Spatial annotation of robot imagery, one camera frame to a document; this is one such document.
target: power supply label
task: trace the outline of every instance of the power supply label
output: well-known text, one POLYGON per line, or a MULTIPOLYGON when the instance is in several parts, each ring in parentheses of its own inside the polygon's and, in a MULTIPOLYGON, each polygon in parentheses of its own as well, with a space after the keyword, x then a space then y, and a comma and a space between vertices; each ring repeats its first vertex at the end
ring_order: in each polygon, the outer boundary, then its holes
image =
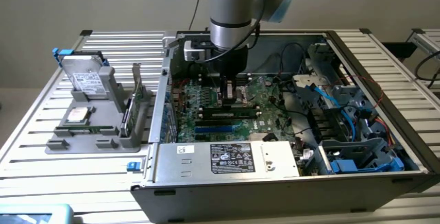
POLYGON ((214 174, 253 173, 250 143, 210 144, 210 171, 214 174))

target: white wall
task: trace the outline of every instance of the white wall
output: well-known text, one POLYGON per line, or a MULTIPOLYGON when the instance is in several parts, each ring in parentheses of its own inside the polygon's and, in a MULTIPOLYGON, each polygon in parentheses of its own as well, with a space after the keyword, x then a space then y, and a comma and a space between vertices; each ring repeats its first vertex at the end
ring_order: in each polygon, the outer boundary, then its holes
MULTIPOLYGON (((293 0, 281 24, 262 28, 369 28, 381 40, 409 29, 440 28, 440 0, 293 0)), ((69 47, 84 29, 186 29, 194 0, 0 0, 0 87, 41 87, 56 64, 52 47, 69 47)), ((194 29, 208 26, 201 0, 194 29)))

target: blue latch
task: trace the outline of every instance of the blue latch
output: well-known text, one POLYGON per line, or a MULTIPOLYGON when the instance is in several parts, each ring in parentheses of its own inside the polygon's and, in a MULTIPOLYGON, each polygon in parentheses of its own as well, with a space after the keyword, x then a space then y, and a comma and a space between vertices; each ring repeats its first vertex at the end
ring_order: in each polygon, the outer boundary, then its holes
POLYGON ((57 51, 58 51, 57 48, 53 48, 53 49, 52 49, 52 56, 53 56, 53 58, 54 58, 54 60, 56 60, 56 62, 57 62, 57 65, 58 65, 60 67, 62 67, 61 62, 60 62, 60 59, 57 58, 57 56, 58 56, 57 51))
POLYGON ((129 162, 126 164, 126 171, 140 171, 140 162, 129 162))
POLYGON ((336 174, 378 173, 384 171, 405 170, 405 166, 400 158, 392 158, 392 161, 389 163, 381 164, 373 168, 358 169, 353 160, 333 160, 330 162, 330 166, 336 174))
POLYGON ((72 49, 62 49, 60 51, 60 56, 68 56, 73 54, 73 50, 72 49))

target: white sticker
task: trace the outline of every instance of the white sticker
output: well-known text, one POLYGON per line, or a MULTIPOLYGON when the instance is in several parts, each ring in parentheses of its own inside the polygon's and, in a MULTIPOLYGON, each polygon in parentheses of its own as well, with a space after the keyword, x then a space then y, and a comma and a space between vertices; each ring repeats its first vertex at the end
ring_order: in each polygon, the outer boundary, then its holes
POLYGON ((193 153, 193 145, 177 146, 177 153, 193 153))
POLYGON ((84 94, 105 94, 97 73, 73 73, 73 78, 84 94))

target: green circuit board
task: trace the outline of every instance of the green circuit board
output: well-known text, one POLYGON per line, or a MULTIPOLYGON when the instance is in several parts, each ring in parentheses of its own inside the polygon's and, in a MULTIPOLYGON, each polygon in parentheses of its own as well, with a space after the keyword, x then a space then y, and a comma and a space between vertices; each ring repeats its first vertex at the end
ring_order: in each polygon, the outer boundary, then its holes
POLYGON ((274 84, 266 86, 266 81, 272 82, 272 78, 261 76, 254 78, 248 85, 237 87, 237 102, 232 105, 233 108, 258 106, 257 118, 228 120, 230 123, 230 125, 226 125, 228 132, 206 133, 196 132, 200 123, 202 123, 202 128, 218 126, 210 126, 209 122, 202 122, 198 112, 200 107, 218 108, 221 106, 217 99, 217 88, 202 87, 196 81, 189 81, 178 90, 180 93, 174 95, 174 99, 178 98, 178 101, 176 101, 178 116, 177 142, 258 141, 266 133, 273 133, 280 141, 292 141, 294 139, 294 136, 290 135, 293 133, 292 128, 285 127, 282 131, 288 115, 268 101, 274 84))

